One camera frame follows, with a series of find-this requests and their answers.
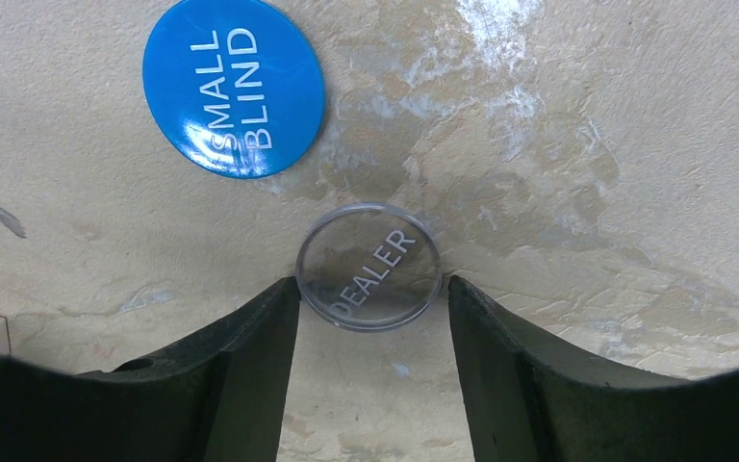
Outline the clear plastic button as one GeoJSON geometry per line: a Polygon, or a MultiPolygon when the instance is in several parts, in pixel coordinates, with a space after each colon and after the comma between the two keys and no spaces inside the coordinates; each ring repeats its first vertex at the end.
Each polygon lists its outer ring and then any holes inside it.
{"type": "Polygon", "coordinates": [[[324,320],[354,332],[399,328],[437,298],[444,271],[427,225],[396,206],[360,202],[322,216],[299,248],[295,281],[324,320]]]}

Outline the blue dealer button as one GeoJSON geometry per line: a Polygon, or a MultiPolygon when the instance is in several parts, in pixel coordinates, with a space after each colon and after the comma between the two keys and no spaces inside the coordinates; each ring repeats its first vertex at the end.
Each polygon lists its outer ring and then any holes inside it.
{"type": "Polygon", "coordinates": [[[324,119],[313,46],[264,1],[178,2],[149,35],[141,77],[167,140],[225,177],[262,178],[291,167],[324,119]]]}

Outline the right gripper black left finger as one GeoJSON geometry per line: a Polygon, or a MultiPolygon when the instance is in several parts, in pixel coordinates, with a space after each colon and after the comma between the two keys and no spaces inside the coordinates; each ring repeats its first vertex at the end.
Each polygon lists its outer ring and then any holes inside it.
{"type": "Polygon", "coordinates": [[[273,461],[300,295],[282,278],[111,372],[0,356],[0,461],[273,461]]]}

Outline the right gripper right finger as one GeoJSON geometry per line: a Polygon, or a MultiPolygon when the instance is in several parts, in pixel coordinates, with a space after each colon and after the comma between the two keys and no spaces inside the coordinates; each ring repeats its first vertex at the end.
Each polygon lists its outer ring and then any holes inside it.
{"type": "Polygon", "coordinates": [[[687,380],[609,360],[448,284],[478,461],[739,461],[739,370],[687,380]]]}

